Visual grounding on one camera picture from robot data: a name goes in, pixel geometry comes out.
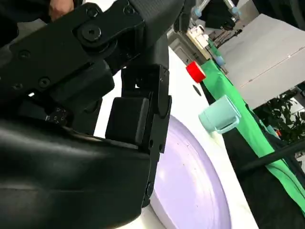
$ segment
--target metal rod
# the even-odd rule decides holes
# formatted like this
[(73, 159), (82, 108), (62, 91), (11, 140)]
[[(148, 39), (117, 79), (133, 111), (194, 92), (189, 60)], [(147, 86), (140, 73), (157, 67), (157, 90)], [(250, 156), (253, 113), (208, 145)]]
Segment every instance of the metal rod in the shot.
[(237, 172), (237, 174), (243, 174), (245, 172), (252, 171), (254, 169), (269, 165), (275, 161), (281, 160), (286, 156), (294, 155), (295, 153), (305, 149), (305, 140), (298, 141), (296, 143), (292, 143), (289, 146), (286, 146), (278, 151), (275, 151), (266, 156), (260, 157), (255, 161), (252, 161), (243, 167)]
[(210, 1), (211, 1), (211, 0), (203, 0), (203, 2), (198, 6), (198, 9), (199, 9), (200, 11), (203, 11), (204, 8), (207, 6), (207, 4), (209, 4)]
[(234, 3), (231, 0), (224, 0), (225, 4), (229, 8), (229, 10), (233, 9), (235, 7)]

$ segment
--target light blue mug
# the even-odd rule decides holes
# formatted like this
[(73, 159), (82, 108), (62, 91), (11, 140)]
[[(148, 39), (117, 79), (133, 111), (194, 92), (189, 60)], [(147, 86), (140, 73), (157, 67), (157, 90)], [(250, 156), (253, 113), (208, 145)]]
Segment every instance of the light blue mug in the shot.
[(216, 131), (220, 134), (237, 127), (241, 117), (227, 95), (221, 97), (199, 115), (200, 122), (207, 132)]

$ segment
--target person's hand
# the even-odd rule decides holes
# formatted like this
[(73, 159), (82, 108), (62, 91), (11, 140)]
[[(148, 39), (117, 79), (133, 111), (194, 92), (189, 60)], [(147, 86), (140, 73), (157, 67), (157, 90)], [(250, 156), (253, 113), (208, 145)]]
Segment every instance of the person's hand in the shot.
[(51, 0), (49, 15), (52, 21), (60, 18), (61, 16), (69, 13), (74, 9), (73, 0)]

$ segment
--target green leaves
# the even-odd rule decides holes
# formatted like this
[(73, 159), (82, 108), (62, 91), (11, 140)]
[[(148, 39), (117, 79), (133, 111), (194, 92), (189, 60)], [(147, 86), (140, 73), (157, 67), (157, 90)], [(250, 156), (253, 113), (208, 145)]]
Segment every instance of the green leaves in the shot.
[(296, 93), (287, 91), (254, 110), (265, 126), (279, 129), (281, 138), (289, 143), (305, 137), (305, 112), (291, 113)]

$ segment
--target lavender plate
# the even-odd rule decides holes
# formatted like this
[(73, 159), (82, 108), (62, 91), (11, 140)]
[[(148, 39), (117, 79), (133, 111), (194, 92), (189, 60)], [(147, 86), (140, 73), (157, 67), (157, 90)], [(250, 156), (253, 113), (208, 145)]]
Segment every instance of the lavender plate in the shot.
[(151, 205), (167, 229), (230, 229), (219, 177), (193, 134), (171, 116)]

